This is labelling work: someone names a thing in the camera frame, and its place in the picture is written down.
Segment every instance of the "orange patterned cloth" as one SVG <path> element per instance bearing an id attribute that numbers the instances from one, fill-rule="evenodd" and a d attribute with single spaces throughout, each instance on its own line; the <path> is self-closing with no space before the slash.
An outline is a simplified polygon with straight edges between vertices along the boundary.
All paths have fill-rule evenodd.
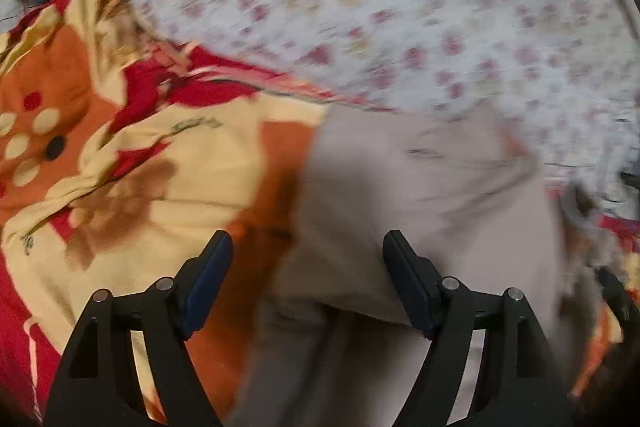
<path id="1" fill-rule="evenodd" d="M 328 110 L 263 86 L 334 98 L 196 44 L 172 46 L 125 0 L 54 0 L 0 37 L 2 253 L 29 328 L 61 353 L 96 288 L 142 291 L 228 230 L 233 266 L 188 349 L 216 410 L 230 409 Z M 134 351 L 152 399 L 142 337 Z"/>

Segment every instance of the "bedsheet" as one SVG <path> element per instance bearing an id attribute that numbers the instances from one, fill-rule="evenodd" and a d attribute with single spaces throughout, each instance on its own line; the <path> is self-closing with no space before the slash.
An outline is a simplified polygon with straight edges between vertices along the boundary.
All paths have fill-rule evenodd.
<path id="1" fill-rule="evenodd" d="M 378 105 L 450 117 L 491 99 L 549 178 L 594 191 L 637 142 L 638 44 L 617 0 L 133 1 L 178 40 Z"/>

